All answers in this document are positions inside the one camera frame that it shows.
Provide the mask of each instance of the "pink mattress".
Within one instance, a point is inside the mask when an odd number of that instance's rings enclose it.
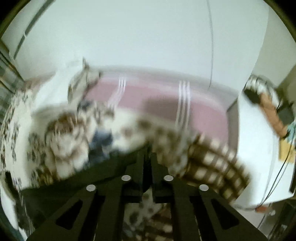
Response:
[[[226,110],[214,96],[193,84],[164,81],[157,75],[106,75],[87,93],[86,99],[149,113],[227,142]]]

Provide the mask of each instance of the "crumpled blanket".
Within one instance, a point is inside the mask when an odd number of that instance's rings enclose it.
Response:
[[[171,175],[190,185],[207,184],[229,202],[249,183],[249,174],[235,152],[202,133],[83,99],[76,110],[53,108],[44,116],[32,118],[33,100],[32,89],[16,92],[1,127],[1,171],[11,173],[18,191],[52,185],[95,163],[108,161],[112,152],[128,153],[147,142]],[[31,234],[34,221],[26,218],[28,222],[20,225]],[[169,205],[153,203],[151,189],[144,193],[141,203],[126,205],[123,224],[124,240],[148,237],[172,239]]]

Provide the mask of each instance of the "checkered cloth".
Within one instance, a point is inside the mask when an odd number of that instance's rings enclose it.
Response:
[[[23,79],[11,63],[7,49],[0,42],[0,125],[2,125],[13,92],[22,87],[23,83]]]

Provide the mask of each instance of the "spotted blanket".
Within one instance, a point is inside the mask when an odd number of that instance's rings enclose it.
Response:
[[[147,142],[158,162],[190,185],[207,184],[229,202],[246,188],[248,172],[235,152],[218,140],[176,128],[175,123],[152,115],[84,100],[90,86],[88,71],[85,69],[76,80],[79,88],[69,86],[68,107],[52,107],[32,115],[36,85],[17,91],[13,97],[1,127],[0,170],[11,174],[17,191],[53,185],[108,161],[113,152],[129,153]],[[18,218],[30,235],[34,221],[28,216],[23,222],[24,217]],[[169,204],[153,203],[151,189],[141,203],[127,204],[122,237],[171,240]]]

